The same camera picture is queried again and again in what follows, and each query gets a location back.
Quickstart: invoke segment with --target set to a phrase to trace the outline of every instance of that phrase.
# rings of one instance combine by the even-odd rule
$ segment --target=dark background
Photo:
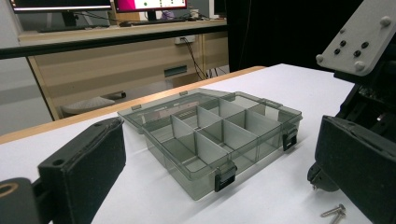
[[[361,2],[225,0],[230,70],[278,63],[326,70],[317,65],[316,56]]]

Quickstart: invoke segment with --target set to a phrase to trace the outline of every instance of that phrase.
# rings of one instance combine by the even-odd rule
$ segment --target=monitor screen
[[[15,13],[111,10],[110,0],[9,0]]]
[[[187,8],[187,0],[114,0],[114,4],[119,13]]]
[[[215,0],[214,1],[214,14],[219,15],[220,18],[226,17],[227,10],[225,7],[225,0]]]

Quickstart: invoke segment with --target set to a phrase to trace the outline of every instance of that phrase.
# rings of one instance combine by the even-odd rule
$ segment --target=transparent plastic box
[[[196,89],[119,111],[194,199],[297,141],[300,111],[243,92]]]

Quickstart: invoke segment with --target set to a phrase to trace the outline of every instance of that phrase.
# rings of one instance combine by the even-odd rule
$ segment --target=screw
[[[357,62],[355,62],[354,65],[355,65],[356,71],[358,71],[358,72],[363,70],[364,67],[366,66],[366,64],[362,61],[357,61]]]
[[[324,58],[323,58],[323,55],[321,55],[321,54],[318,54],[318,55],[317,55],[317,62],[318,62],[318,63],[323,62],[323,59],[324,59]]]
[[[332,221],[331,224],[338,224],[340,222],[341,218],[343,218],[346,214],[343,211],[339,211],[335,219]]]
[[[341,203],[338,205],[338,207],[336,207],[336,208],[334,208],[334,209],[332,209],[330,211],[327,211],[325,213],[322,213],[320,216],[321,217],[327,217],[327,216],[329,216],[331,214],[338,213],[338,212],[342,212],[342,213],[346,212],[346,208]]]
[[[361,56],[361,51],[360,51],[360,50],[356,50],[356,51],[353,53],[353,56],[355,56],[355,57]]]
[[[362,44],[361,44],[361,47],[362,47],[363,49],[369,47],[369,42],[366,41],[366,42],[362,43]]]
[[[389,26],[391,22],[392,22],[392,20],[390,19],[389,16],[385,16],[385,17],[381,18],[381,21],[379,21],[379,23],[381,24],[382,27]]]

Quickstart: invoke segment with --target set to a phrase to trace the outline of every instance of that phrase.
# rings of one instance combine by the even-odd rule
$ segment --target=white table
[[[331,223],[320,214],[339,203],[341,224],[371,223],[341,191],[313,190],[306,175],[323,115],[334,116],[353,84],[332,73],[286,64],[216,82],[206,89],[242,91],[302,111],[297,144],[265,166],[260,161],[227,188],[194,201],[147,150],[145,138],[123,124],[127,161],[93,223]],[[0,145],[0,180],[39,178],[37,165],[110,113]]]

